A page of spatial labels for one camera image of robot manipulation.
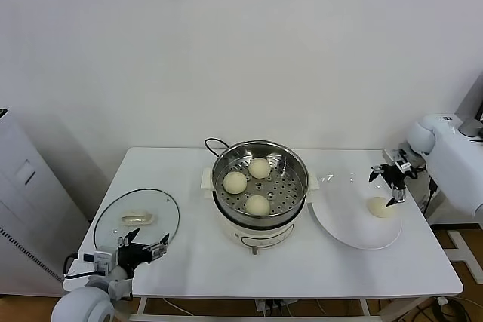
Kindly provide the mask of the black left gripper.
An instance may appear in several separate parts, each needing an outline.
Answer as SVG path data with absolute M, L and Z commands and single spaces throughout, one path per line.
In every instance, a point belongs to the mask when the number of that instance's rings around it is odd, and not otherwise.
M 166 254 L 169 245 L 169 234 L 166 234 L 159 242 L 146 246 L 134 243 L 134 239 L 140 229 L 136 228 L 128 232 L 124 237 L 118 238 L 119 266 L 125 271 L 134 271 L 143 263 L 151 263 Z

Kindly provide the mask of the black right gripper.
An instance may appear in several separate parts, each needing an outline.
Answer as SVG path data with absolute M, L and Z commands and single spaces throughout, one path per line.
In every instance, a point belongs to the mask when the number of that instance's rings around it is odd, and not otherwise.
M 372 167 L 368 182 L 373 182 L 380 174 L 392 189 L 392 197 L 387 202 L 386 207 L 405 202 L 406 184 L 405 178 L 408 171 L 403 168 L 400 162 L 386 163 Z

